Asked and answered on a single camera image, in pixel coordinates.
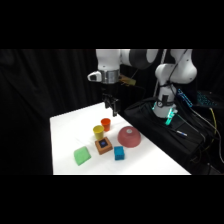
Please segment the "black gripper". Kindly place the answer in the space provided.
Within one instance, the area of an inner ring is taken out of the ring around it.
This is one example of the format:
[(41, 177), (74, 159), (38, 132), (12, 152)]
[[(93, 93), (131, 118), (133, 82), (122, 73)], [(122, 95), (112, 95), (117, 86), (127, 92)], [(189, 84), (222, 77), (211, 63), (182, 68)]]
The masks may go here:
[(115, 85), (114, 84), (103, 84), (102, 85), (102, 100), (105, 103), (105, 108), (111, 108), (111, 102), (112, 103), (112, 109), (113, 109), (113, 117), (117, 116), (119, 113), (119, 99), (114, 99), (115, 95)]

